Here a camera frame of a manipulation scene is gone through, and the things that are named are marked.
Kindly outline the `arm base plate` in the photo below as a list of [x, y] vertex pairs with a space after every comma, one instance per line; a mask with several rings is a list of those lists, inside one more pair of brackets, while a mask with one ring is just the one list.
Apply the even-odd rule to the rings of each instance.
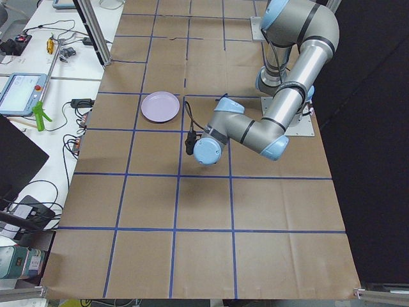
[[[272, 97], [261, 97], [261, 112], [265, 114], [272, 103]], [[314, 137], [313, 121], [310, 112], [311, 108], [308, 104], [305, 105], [303, 111], [297, 114], [287, 128], [285, 135], [287, 137]]]
[[252, 40], [254, 42], [264, 41], [264, 36], [261, 32], [262, 17], [250, 17]]

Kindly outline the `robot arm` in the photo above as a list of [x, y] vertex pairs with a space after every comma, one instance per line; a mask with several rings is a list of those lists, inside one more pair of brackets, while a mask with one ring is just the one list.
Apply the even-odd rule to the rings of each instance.
[[217, 163], [230, 139], [278, 160], [289, 143], [287, 128], [302, 114], [318, 74], [339, 43], [334, 12], [312, 1], [270, 1], [260, 31], [269, 50], [255, 85], [272, 102], [256, 121], [245, 116], [241, 104], [222, 97], [194, 145], [193, 156], [200, 164]]

